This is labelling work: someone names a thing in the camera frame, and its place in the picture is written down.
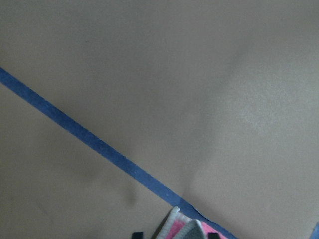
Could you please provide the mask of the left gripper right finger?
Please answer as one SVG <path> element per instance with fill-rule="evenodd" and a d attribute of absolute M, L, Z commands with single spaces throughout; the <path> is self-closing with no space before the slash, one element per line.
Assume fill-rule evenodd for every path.
<path fill-rule="evenodd" d="M 211 233 L 211 232 L 209 232 L 209 233 L 207 234 L 207 238 L 208 238 L 208 239 L 219 239 L 219 234 L 218 234 L 218 233 Z"/>

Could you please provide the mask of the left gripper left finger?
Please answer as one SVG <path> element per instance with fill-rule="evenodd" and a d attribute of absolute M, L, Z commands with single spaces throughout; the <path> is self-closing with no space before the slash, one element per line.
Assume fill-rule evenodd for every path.
<path fill-rule="evenodd" d="M 143 232 L 134 232 L 132 234 L 132 239 L 144 239 L 144 233 Z"/>

